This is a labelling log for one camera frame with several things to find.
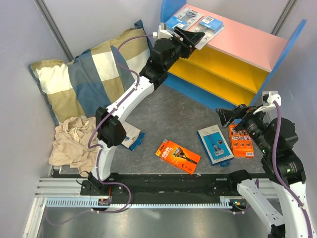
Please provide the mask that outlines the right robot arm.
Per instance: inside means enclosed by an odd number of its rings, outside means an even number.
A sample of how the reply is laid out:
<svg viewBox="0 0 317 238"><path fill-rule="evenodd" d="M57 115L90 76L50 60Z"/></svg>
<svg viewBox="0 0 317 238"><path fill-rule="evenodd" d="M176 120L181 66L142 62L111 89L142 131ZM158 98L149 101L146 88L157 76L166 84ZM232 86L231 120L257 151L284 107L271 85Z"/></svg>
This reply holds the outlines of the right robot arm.
<svg viewBox="0 0 317 238"><path fill-rule="evenodd" d="M277 100L258 107L239 105L231 110L217 108L221 125L235 119L235 130L245 130L263 153L263 169L275 189L281 207L278 212L252 182L246 170L230 173L228 192L242 195L266 226L269 238L315 238L306 195L304 165L293 151L298 141L295 125L281 115Z"/></svg>

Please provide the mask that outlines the clear blister razor pack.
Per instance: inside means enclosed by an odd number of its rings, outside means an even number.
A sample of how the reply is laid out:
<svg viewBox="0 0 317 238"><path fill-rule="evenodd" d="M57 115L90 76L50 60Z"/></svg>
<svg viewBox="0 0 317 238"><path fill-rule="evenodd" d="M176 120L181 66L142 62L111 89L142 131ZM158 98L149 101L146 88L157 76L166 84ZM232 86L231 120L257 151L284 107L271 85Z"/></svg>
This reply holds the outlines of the clear blister razor pack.
<svg viewBox="0 0 317 238"><path fill-rule="evenodd" d="M175 27L189 30L203 16L204 14L200 11L195 11L190 7L183 7L166 22L166 30L170 33L173 32Z"/></svg>
<svg viewBox="0 0 317 238"><path fill-rule="evenodd" d="M214 17L206 16L203 18L199 24L192 29L192 32L203 32L205 34L204 37L196 44L195 48L201 50L224 28L225 25L223 22Z"/></svg>

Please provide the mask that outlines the orange Gillette Fusion5 box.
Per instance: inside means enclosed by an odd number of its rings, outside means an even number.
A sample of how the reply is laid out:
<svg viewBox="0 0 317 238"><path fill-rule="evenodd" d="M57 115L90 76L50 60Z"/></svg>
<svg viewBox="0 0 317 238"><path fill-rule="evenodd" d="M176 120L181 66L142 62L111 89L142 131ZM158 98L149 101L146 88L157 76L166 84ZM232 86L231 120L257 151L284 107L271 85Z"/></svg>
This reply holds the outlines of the orange Gillette Fusion5 box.
<svg viewBox="0 0 317 238"><path fill-rule="evenodd" d="M193 174L201 156L195 152L165 139L156 151L156 155L182 171Z"/></svg>

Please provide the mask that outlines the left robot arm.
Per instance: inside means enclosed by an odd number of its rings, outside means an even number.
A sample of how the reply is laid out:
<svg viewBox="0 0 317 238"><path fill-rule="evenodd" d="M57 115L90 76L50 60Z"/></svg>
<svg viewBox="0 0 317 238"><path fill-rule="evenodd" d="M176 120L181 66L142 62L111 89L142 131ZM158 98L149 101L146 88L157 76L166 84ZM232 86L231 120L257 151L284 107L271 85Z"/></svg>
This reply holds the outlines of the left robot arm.
<svg viewBox="0 0 317 238"><path fill-rule="evenodd" d="M99 107L96 111L96 129L92 136L98 138L99 152L95 167L89 175L92 190L103 195L107 193L110 167L117 147L126 137L123 122L135 107L153 93L168 77L169 69L180 59L187 59L197 49L198 43L205 36L204 32L190 32L174 28L170 34L159 29L151 36L156 38L150 56L129 89L107 108Z"/></svg>

